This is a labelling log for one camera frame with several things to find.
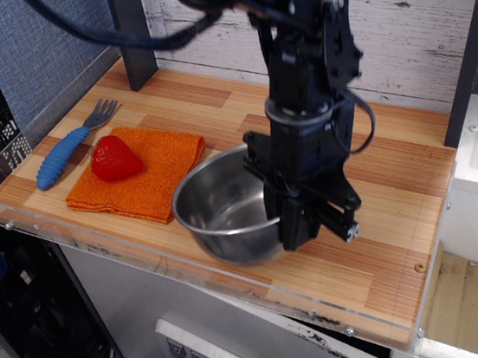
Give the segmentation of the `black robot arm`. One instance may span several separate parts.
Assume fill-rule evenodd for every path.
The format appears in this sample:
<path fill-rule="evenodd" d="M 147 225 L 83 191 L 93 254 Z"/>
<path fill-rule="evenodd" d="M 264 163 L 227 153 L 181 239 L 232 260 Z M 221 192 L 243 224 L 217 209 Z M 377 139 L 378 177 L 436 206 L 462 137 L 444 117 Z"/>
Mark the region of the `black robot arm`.
<path fill-rule="evenodd" d="M 358 234 L 361 201 L 344 175 L 356 153 L 352 128 L 365 107 L 348 86 L 361 50 L 351 33 L 349 0 L 178 0 L 215 15 L 240 8 L 258 32 L 268 70 L 270 133 L 247 132 L 246 168 L 263 182 L 267 215 L 293 251 L 321 227 L 344 240 Z"/>

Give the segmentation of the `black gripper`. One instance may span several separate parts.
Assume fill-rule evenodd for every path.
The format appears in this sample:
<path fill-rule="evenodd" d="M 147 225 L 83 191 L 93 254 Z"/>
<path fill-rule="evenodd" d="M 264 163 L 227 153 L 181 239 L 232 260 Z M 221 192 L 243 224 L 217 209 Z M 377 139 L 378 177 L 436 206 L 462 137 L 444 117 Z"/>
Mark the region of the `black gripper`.
<path fill-rule="evenodd" d="M 244 166 L 263 182 L 268 220 L 281 218 L 283 249 L 297 251 L 318 237 L 321 226 L 346 242 L 356 238 L 355 212 L 362 204 L 343 169 L 351 151 L 351 106 L 325 119 L 270 124 L 270 135 L 243 135 Z"/>

